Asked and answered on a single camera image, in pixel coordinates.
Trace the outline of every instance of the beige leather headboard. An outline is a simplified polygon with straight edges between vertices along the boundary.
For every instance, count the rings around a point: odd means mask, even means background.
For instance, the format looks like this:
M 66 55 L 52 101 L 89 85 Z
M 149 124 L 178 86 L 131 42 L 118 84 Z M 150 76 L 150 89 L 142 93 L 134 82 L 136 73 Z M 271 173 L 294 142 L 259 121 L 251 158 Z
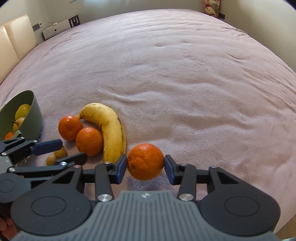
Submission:
M 37 44 L 26 14 L 0 26 L 0 84 Z

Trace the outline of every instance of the green bucket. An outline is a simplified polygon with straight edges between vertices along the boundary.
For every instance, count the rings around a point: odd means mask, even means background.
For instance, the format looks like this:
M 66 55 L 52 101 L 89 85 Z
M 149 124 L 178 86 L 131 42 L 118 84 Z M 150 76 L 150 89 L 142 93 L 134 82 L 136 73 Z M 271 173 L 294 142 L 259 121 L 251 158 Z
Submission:
M 15 119 L 15 113 L 22 104 L 29 104 L 31 108 L 12 138 L 24 137 L 26 140 L 39 140 L 42 132 L 42 116 L 35 95 L 30 90 L 19 93 L 0 111 L 0 140 L 4 140 L 8 132 L 12 132 L 12 120 Z

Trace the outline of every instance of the banana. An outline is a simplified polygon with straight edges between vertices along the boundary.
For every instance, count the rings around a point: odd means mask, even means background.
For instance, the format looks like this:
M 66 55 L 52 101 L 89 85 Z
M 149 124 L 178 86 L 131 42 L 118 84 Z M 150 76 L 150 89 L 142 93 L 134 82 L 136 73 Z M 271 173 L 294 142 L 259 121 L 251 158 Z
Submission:
M 101 128 L 104 138 L 103 160 L 116 162 L 126 153 L 126 133 L 117 114 L 101 103 L 90 103 L 77 115 L 79 119 L 90 121 Z

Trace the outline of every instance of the human hand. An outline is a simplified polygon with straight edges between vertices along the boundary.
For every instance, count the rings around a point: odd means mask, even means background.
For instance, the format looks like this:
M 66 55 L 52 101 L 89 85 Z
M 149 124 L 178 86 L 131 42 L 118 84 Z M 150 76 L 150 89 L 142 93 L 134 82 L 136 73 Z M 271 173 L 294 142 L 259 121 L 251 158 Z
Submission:
M 7 239 L 11 240 L 14 236 L 17 235 L 17 229 L 11 218 L 6 219 L 5 221 L 0 218 L 0 232 L 2 231 L 2 235 Z

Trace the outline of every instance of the beige wall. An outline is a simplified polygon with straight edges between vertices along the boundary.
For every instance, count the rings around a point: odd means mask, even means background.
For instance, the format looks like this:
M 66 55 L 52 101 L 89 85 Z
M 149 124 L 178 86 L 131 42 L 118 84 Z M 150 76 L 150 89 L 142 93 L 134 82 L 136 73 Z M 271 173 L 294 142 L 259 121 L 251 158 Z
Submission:
M 81 23 L 125 12 L 147 9 L 182 8 L 203 11 L 203 0 L 45 0 L 49 18 L 60 22 L 79 15 Z
M 43 27 L 35 31 L 38 43 L 43 42 L 41 32 L 50 26 L 44 0 L 9 0 L 0 8 L 0 25 L 27 14 L 32 26 L 42 22 Z
M 222 0 L 230 25 L 273 51 L 296 72 L 296 11 L 283 0 Z

